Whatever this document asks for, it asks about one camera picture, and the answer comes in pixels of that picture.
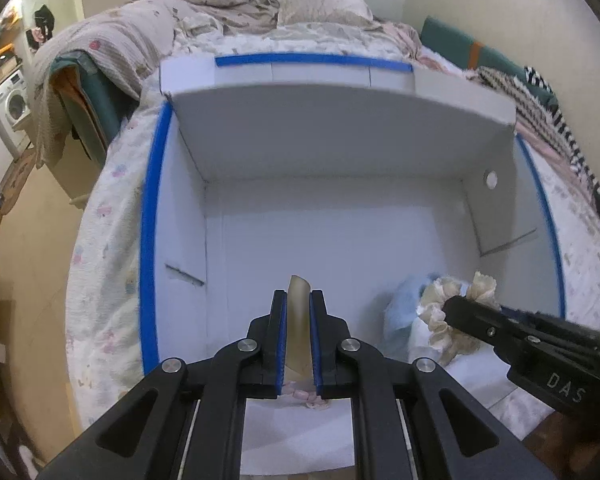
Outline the cream ruffled scrunchie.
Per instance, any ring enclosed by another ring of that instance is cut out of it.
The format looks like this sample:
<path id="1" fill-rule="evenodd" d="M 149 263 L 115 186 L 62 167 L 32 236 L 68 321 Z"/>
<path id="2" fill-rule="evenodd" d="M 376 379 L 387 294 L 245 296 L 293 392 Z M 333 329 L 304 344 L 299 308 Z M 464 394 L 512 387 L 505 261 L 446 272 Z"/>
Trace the cream ruffled scrunchie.
<path id="1" fill-rule="evenodd" d="M 501 311 L 496 286 L 495 278 L 476 271 L 469 283 L 442 276 L 424 288 L 416 313 L 428 330 L 428 347 L 437 352 L 442 366 L 480 349 L 480 340 L 466 333 L 463 323 L 470 322 L 476 313 Z"/>

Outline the beige soft piece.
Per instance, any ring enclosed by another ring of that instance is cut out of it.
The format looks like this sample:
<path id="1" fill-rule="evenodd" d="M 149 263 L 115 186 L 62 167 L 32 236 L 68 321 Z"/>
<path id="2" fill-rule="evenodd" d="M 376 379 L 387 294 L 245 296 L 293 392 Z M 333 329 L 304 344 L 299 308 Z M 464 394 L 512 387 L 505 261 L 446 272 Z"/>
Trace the beige soft piece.
<path id="1" fill-rule="evenodd" d="M 293 275 L 287 290 L 287 340 L 285 353 L 285 379 L 302 382 L 312 378 L 310 333 L 311 285 Z"/>

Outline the white patterned fleece blanket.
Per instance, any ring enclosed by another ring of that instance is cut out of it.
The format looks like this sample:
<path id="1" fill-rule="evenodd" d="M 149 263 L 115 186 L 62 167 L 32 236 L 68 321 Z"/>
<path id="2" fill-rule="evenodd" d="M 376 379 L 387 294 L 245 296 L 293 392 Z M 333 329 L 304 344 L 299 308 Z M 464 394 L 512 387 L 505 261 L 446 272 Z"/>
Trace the white patterned fleece blanket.
<path id="1" fill-rule="evenodd" d="M 364 55 L 431 64 L 460 76 L 448 58 L 422 48 L 410 26 L 402 39 L 379 28 L 299 23 L 260 34 L 227 35 L 213 22 L 175 29 L 169 54 L 292 53 Z M 140 364 L 140 202 L 163 98 L 158 61 L 140 66 L 140 105 L 108 148 L 82 217 L 68 278 L 66 341 L 76 417 L 90 426 L 143 376 Z M 600 328 L 600 219 L 544 141 L 526 125 L 519 132 L 534 162 L 557 222 L 565 269 L 567 318 Z"/>

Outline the light blue fluffy sock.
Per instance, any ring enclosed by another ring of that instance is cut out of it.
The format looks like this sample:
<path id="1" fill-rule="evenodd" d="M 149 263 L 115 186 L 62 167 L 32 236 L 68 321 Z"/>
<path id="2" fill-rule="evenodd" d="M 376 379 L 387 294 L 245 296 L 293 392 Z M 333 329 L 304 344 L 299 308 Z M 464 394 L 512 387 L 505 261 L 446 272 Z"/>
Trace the light blue fluffy sock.
<path id="1" fill-rule="evenodd" d="M 417 315 L 425 288 L 438 274 L 410 275 L 393 294 L 384 311 L 381 352 L 390 359 L 411 363 L 419 358 L 436 362 L 441 352 L 429 344 L 427 325 Z"/>

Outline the black white striped cloth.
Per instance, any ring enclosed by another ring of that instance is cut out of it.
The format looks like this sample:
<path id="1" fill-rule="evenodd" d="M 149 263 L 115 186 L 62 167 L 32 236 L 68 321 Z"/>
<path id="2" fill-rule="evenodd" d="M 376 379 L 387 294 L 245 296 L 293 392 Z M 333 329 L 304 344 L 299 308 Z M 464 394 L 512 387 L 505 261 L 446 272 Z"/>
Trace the black white striped cloth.
<path id="1" fill-rule="evenodd" d="M 548 81 L 532 66 L 524 68 L 524 79 L 533 89 L 541 90 L 542 97 L 544 98 L 543 106 L 546 108 L 550 118 L 552 118 L 554 128 L 569 145 L 570 166 L 579 178 L 584 179 L 586 187 L 592 192 L 594 207 L 600 217 L 600 181 L 588 166 L 576 137 L 569 128 L 565 115 L 560 109 L 555 92 Z"/>

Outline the brown knitted blanket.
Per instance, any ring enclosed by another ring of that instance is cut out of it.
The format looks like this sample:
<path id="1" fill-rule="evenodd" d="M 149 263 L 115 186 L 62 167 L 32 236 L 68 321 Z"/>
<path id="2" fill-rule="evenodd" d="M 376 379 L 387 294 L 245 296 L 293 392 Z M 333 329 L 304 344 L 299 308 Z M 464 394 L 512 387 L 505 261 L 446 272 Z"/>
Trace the brown knitted blanket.
<path id="1" fill-rule="evenodd" d="M 525 122 L 563 160 L 570 162 L 572 151 L 567 140 L 556 130 L 546 109 L 523 82 L 490 67 L 478 67 L 475 75 L 478 81 L 512 98 L 516 105 L 517 117 Z"/>

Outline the white box blue tape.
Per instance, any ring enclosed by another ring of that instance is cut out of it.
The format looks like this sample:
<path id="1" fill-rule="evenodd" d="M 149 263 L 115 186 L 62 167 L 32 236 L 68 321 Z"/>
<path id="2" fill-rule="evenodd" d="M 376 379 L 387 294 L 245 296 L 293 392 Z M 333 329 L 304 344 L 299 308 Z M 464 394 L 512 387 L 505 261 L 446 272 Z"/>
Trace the white box blue tape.
<path id="1" fill-rule="evenodd" d="M 479 271 L 507 307 L 564 314 L 554 221 L 505 96 L 330 54 L 176 56 L 159 82 L 140 229 L 145 376 L 245 338 L 278 290 L 287 340 L 293 275 L 378 350 L 381 307 L 410 275 Z M 323 399 L 314 375 L 287 382 L 285 353 L 279 395 L 246 402 L 239 477 L 355 469 L 350 400 Z"/>

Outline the teal headboard cushion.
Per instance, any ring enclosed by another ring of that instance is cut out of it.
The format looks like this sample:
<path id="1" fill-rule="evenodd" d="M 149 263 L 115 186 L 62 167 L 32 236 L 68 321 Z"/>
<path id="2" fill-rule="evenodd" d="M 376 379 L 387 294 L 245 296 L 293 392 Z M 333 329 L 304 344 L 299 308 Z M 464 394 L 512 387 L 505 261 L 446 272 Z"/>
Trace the teal headboard cushion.
<path id="1" fill-rule="evenodd" d="M 466 32 L 428 16 L 419 37 L 425 47 L 439 53 L 459 68 L 494 68 L 523 82 L 544 106 L 552 108 L 558 104 L 553 90 L 536 70 L 516 64 L 500 51 L 485 46 Z"/>

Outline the white washing machine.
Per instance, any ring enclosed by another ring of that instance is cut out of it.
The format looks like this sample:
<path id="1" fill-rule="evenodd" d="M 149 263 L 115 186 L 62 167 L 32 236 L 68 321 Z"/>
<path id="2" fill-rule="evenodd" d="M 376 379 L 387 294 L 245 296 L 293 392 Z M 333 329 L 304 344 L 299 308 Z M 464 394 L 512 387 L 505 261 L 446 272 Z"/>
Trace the white washing machine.
<path id="1" fill-rule="evenodd" d="M 13 70 L 0 82 L 0 122 L 5 129 L 16 131 L 30 115 L 27 81 L 23 70 Z"/>

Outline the beige crumpled duvet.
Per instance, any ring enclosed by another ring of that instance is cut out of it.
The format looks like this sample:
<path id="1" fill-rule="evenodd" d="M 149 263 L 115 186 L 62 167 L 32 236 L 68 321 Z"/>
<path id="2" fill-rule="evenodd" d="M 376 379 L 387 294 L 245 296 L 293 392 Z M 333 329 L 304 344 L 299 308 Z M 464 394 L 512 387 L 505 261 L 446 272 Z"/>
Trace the beige crumpled duvet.
<path id="1" fill-rule="evenodd" d="M 55 166 L 70 130 L 50 84 L 59 55 L 83 51 L 126 96 L 137 101 L 144 80 L 173 51 L 183 26 L 222 35 L 265 34 L 277 24 L 278 0 L 131 0 L 62 30 L 35 53 L 28 80 L 36 164 Z"/>

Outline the beige pillow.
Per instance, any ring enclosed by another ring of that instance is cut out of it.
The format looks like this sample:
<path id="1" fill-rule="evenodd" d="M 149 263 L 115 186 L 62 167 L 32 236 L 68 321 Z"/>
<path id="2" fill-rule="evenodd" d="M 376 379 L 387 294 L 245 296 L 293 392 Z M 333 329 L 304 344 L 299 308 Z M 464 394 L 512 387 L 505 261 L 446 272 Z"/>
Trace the beige pillow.
<path id="1" fill-rule="evenodd" d="M 367 26 L 374 16 L 364 0 L 278 0 L 277 24 L 337 23 Z"/>

